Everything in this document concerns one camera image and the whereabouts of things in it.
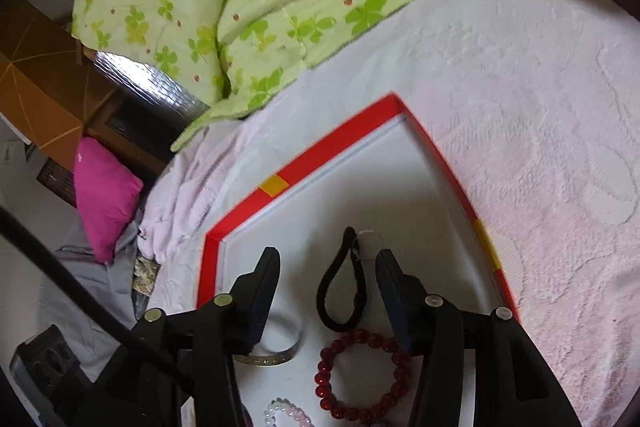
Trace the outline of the silver bangle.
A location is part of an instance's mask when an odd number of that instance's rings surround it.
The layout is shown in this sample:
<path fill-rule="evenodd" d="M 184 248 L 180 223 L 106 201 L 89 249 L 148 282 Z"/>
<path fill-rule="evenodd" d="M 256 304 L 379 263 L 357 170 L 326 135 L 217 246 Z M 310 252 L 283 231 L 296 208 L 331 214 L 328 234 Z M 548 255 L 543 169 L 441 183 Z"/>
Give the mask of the silver bangle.
<path fill-rule="evenodd" d="M 251 366 L 269 367 L 284 364 L 295 358 L 304 341 L 305 331 L 303 327 L 298 326 L 285 315 L 277 313 L 268 317 L 267 324 L 277 325 L 282 331 L 293 335 L 294 343 L 292 343 L 290 347 L 280 351 L 264 349 L 264 353 L 257 353 L 257 355 L 254 355 L 254 353 L 250 353 L 249 355 L 232 355 L 235 362 Z"/>

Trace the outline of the floral patterned cloth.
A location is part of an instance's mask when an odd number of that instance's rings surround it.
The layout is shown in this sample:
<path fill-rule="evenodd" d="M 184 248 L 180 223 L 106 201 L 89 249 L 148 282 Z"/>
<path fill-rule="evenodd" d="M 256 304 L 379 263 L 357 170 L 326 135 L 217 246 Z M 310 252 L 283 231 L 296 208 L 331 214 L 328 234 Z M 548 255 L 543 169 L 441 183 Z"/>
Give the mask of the floral patterned cloth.
<path fill-rule="evenodd" d="M 145 297 L 150 297 L 155 286 L 158 271 L 160 271 L 160 265 L 154 260 L 137 256 L 136 260 L 134 260 L 132 289 Z"/>

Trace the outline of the red shallow box tray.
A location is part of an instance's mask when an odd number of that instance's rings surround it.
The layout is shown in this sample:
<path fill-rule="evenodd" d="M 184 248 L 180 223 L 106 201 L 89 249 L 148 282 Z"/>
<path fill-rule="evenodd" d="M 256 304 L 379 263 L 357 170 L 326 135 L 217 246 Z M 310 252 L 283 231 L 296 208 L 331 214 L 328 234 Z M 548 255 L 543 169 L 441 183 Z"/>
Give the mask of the red shallow box tray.
<path fill-rule="evenodd" d="M 230 291 L 265 248 L 280 254 L 262 347 L 294 341 L 298 351 L 273 367 L 236 366 L 255 425 L 276 398 L 318 426 L 332 424 L 314 392 L 321 349 L 334 337 L 318 317 L 316 292 L 347 228 L 367 275 L 386 248 L 432 296 L 462 310 L 485 314 L 513 303 L 484 225 L 445 159 L 407 105 L 386 95 L 273 173 L 205 236 L 198 303 Z"/>

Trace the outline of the magenta pillow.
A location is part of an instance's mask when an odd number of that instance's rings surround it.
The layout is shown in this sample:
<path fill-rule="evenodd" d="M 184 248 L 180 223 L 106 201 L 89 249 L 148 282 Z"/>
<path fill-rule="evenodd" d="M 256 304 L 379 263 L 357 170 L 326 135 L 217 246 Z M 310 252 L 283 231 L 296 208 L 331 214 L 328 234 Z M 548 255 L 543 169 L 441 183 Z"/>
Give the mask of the magenta pillow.
<path fill-rule="evenodd" d="M 134 219 L 142 181 L 96 139 L 79 141 L 74 165 L 76 208 L 96 262 L 111 263 L 117 239 Z"/>

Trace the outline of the silver foil insulation panel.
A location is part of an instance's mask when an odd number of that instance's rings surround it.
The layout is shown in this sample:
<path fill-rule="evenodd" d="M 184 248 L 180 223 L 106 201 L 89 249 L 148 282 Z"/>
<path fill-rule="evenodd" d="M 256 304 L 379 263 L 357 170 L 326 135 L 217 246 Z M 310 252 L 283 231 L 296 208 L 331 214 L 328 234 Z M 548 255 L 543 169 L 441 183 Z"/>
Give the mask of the silver foil insulation panel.
<path fill-rule="evenodd" d="M 101 51 L 96 51 L 91 61 L 109 80 L 176 127 L 186 127 L 209 109 L 154 66 Z"/>

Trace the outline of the brown wooden headboard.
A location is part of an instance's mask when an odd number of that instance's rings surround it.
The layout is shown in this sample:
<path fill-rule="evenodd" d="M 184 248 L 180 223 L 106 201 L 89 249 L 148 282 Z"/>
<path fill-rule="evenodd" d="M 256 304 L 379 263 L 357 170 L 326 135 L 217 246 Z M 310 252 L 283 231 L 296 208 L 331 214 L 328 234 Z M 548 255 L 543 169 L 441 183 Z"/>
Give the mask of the brown wooden headboard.
<path fill-rule="evenodd" d="M 158 176 L 167 160 L 111 126 L 124 108 L 144 112 L 65 29 L 27 0 L 1 0 L 1 115 L 41 153 L 72 171 L 87 135 L 137 176 Z"/>

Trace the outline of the pink fleece blanket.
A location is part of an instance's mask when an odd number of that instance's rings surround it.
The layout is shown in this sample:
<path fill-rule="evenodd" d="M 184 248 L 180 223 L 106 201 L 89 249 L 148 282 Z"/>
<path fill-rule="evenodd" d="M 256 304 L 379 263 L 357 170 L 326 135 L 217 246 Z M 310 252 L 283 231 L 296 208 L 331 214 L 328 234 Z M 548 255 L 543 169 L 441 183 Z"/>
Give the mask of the pink fleece blanket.
<path fill-rule="evenodd" d="M 613 425 L 639 386 L 639 24 L 611 0 L 416 0 L 205 127 L 146 203 L 151 305 L 191 309 L 205 232 L 388 92 L 469 196 L 580 421 Z"/>

